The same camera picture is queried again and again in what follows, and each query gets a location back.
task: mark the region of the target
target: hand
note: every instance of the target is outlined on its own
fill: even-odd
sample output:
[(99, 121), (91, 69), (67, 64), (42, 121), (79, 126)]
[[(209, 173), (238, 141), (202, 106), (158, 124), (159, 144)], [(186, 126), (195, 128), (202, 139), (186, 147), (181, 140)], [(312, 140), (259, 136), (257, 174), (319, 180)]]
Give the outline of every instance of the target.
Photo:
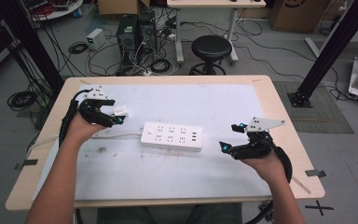
[(68, 132), (66, 133), (65, 140), (71, 139), (78, 144), (83, 144), (89, 140), (95, 133), (105, 129), (104, 126), (99, 124), (90, 124), (85, 121), (79, 113), (76, 113), (69, 125)]
[(282, 162), (279, 160), (274, 150), (271, 150), (270, 153), (264, 158), (246, 159), (241, 161), (254, 168), (260, 177), (268, 184), (272, 184), (281, 180), (286, 181)]

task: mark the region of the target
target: forearm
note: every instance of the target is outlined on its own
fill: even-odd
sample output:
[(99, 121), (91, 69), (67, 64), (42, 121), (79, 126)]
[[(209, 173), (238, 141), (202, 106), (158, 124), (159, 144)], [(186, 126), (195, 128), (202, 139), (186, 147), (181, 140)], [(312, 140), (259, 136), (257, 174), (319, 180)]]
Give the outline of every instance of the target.
[(81, 144), (65, 139), (48, 177), (34, 200), (27, 223), (70, 223), (76, 189), (76, 162)]
[(305, 223), (287, 180), (282, 178), (268, 185), (272, 193), (275, 223)]

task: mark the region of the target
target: black pole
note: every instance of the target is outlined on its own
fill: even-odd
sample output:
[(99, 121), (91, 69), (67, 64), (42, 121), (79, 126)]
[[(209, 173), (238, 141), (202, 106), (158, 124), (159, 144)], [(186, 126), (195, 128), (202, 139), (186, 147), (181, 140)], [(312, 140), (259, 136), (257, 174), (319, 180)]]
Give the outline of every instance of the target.
[(358, 31), (358, 0), (353, 1), (347, 14), (338, 25), (336, 31), (331, 35), (327, 44), (310, 69), (309, 73), (301, 83), (297, 91), (290, 95), (293, 97), (293, 106), (303, 106), (308, 102), (316, 87), (327, 74), (330, 67), (341, 54), (342, 50), (348, 45), (353, 36)]
[(53, 98), (57, 98), (63, 86), (63, 79), (48, 56), (36, 31), (31, 26), (20, 0), (0, 0), (0, 11), (5, 23), (27, 49), (46, 82), (53, 90)]

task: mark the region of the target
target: power outlet socket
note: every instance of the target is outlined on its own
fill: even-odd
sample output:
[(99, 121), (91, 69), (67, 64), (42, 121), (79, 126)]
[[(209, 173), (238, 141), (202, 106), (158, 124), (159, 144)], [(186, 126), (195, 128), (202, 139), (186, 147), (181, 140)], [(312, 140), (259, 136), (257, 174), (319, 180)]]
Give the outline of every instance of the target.
[(199, 152), (202, 148), (202, 128), (147, 122), (142, 132), (141, 144), (144, 147), (163, 147)]

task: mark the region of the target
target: floor mat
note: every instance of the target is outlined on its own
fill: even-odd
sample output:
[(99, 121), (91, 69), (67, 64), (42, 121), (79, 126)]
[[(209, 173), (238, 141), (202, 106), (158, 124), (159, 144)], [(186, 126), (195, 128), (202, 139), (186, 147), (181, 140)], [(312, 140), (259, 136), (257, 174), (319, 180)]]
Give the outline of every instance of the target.
[(320, 85), (310, 97), (312, 108), (292, 107), (288, 92), (295, 92), (300, 82), (273, 82), (298, 133), (353, 133), (330, 92)]

